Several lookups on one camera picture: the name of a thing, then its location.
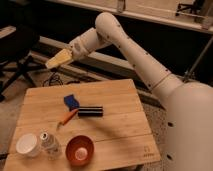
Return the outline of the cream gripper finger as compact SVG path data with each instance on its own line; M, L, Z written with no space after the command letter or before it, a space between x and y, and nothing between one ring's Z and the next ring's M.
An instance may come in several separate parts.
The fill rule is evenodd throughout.
M62 49L54 57L49 59L45 65L48 69L53 69L72 61L72 52L69 49Z

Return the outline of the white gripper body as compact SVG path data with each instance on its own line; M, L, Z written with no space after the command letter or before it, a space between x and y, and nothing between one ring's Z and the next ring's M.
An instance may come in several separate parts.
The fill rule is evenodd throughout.
M75 39L70 41L69 48L72 53L72 58L74 60L81 60L89 54L89 51L83 45L83 42L80 37L76 37Z

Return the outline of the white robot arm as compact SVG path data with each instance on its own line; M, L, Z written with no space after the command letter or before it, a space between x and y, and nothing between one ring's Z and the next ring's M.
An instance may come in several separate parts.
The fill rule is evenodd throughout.
M213 87L183 82L131 39L117 18L102 12L95 26L46 62L49 69L114 45L167 112L164 171L213 171Z

